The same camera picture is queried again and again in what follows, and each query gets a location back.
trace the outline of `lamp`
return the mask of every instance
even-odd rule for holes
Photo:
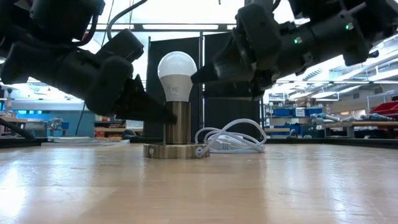
[[[154,159],[195,159],[196,149],[204,145],[191,144],[191,75],[197,72],[195,61],[184,52],[171,52],[159,62],[157,69],[166,102],[165,107],[176,115],[177,122],[164,125],[164,142],[145,144],[144,157]],[[208,151],[202,157],[208,157]]]

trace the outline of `light bulb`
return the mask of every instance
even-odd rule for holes
[[[192,89],[191,76],[197,72],[195,61],[184,52],[171,52],[162,58],[157,73],[162,83],[166,101],[189,101]]]

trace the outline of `white cable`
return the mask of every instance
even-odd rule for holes
[[[235,124],[249,123],[254,125],[262,134],[263,140],[259,142],[257,139],[241,133],[229,133],[226,130]],[[262,153],[264,152],[264,143],[267,141],[267,134],[258,123],[250,119],[236,119],[227,124],[223,129],[203,128],[195,135],[195,144],[199,144],[198,137],[203,131],[210,131],[204,138],[204,144],[207,146],[203,149],[196,149],[196,156],[201,158],[204,153],[210,150],[211,153]]]

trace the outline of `lamp base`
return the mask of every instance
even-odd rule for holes
[[[203,144],[145,144],[144,157],[151,159],[198,159],[196,149],[205,148]],[[210,157],[210,150],[201,158]]]

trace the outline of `black partition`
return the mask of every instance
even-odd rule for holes
[[[205,64],[210,63],[213,57],[225,46],[230,33],[211,34],[205,36]],[[206,99],[205,100],[205,127],[223,128],[229,122],[248,118],[260,122],[260,106],[258,101]],[[230,131],[248,134],[254,138],[260,132],[251,124],[238,124]]]
[[[146,91],[159,103],[165,102],[165,95],[162,84],[158,78],[157,67],[162,58],[174,51],[181,51],[189,54],[199,65],[199,38],[184,38],[174,40],[153,41],[149,44],[148,68]],[[198,85],[192,87],[190,94],[191,103],[191,134],[192,139],[199,130],[199,111],[200,111],[200,89]],[[163,124],[144,123],[145,138],[163,138]]]

